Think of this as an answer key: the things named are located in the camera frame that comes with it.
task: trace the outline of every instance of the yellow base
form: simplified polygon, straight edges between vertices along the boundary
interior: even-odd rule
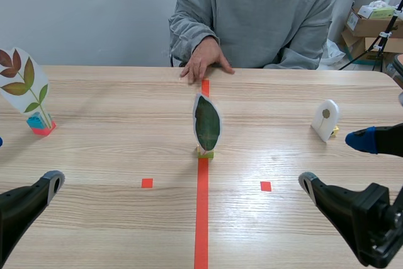
[[[339,127],[336,125],[334,130],[333,130],[333,132],[332,132],[332,134],[330,136],[335,137],[335,136],[338,135],[338,132],[339,132]]]
[[[200,154],[200,146],[197,147],[197,158],[199,159],[213,159],[214,151],[206,152],[205,154]]]

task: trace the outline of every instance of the colorful leaf card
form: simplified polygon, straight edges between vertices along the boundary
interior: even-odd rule
[[[214,150],[221,136],[221,117],[214,104],[202,94],[196,95],[193,107],[193,130],[201,154]]]
[[[24,50],[0,50],[0,93],[22,114],[38,112],[51,129],[52,120],[44,107],[48,88],[46,74]]]

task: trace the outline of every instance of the hand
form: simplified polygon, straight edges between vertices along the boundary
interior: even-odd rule
[[[222,69],[229,74],[235,71],[224,57],[217,41],[211,36],[204,38],[197,46],[188,64],[184,67],[181,77],[188,75],[189,83],[194,83],[197,79],[202,80],[207,67],[219,63]]]

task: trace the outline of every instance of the leaf picture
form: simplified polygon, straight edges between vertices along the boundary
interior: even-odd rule
[[[10,56],[3,50],[0,50],[0,65],[4,67],[13,67]]]
[[[24,70],[24,81],[28,89],[32,87],[34,79],[35,79],[35,72],[33,71],[33,64],[31,58],[28,57]]]
[[[29,88],[25,85],[25,83],[21,82],[13,82],[1,87],[2,90],[13,96],[22,96],[25,94]]]
[[[0,72],[0,75],[6,78],[14,78],[17,75],[17,71],[15,69],[5,69]]]
[[[42,101],[45,99],[46,94],[48,93],[48,85],[46,84],[39,93],[39,102],[42,104]]]
[[[213,103],[197,94],[193,109],[194,131],[204,151],[212,151],[221,135],[221,118]]]
[[[13,68],[18,72],[21,69],[21,57],[17,50],[13,53]]]
[[[33,102],[33,103],[29,104],[25,110],[25,113],[32,112],[33,110],[37,109],[38,106],[39,106],[39,103],[37,103],[37,102]]]
[[[6,78],[14,78],[21,69],[21,57],[17,50],[14,50],[13,61],[10,56],[3,50],[0,50],[0,64],[8,67],[8,69],[0,72],[0,75]]]

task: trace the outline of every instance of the wooden table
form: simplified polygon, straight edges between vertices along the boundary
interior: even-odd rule
[[[59,169],[66,182],[5,269],[193,268],[199,86],[180,70],[46,67],[49,137],[0,100],[0,192]],[[223,116],[210,163],[210,268],[363,268],[300,188],[298,176],[352,190],[403,184],[403,159],[350,149],[347,133],[402,121],[398,86],[377,72],[220,70],[210,95]],[[341,109],[327,144],[310,128],[325,99]],[[154,188],[141,189],[142,178]],[[262,192],[270,181],[272,192]],[[390,269],[403,267],[403,251]]]

